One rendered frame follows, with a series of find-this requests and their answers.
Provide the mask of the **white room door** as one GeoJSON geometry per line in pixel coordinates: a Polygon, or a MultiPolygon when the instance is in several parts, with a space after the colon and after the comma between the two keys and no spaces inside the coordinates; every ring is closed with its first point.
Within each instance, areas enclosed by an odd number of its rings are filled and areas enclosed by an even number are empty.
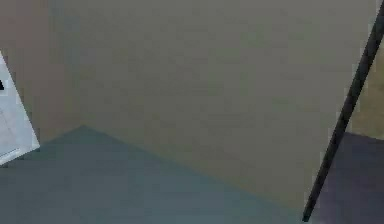
{"type": "Polygon", "coordinates": [[[0,166],[40,147],[31,121],[0,51],[0,166]]]}

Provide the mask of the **black door frame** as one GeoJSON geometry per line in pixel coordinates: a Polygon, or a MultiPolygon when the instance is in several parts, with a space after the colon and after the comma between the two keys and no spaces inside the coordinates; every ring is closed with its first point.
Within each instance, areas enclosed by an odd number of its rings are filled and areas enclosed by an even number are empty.
{"type": "Polygon", "coordinates": [[[364,51],[361,55],[359,64],[354,74],[353,80],[349,87],[348,93],[340,111],[337,123],[332,132],[332,137],[329,140],[327,149],[322,159],[320,168],[313,182],[310,194],[307,198],[303,213],[302,222],[308,222],[315,209],[316,203],[321,194],[322,188],[326,181],[327,175],[332,166],[333,160],[336,156],[340,143],[346,132],[346,128],[352,117],[353,111],[358,102],[359,96],[368,77],[371,66],[375,60],[378,49],[384,37],[384,0],[378,7],[377,15],[373,23],[372,29],[369,34],[364,51]]]}

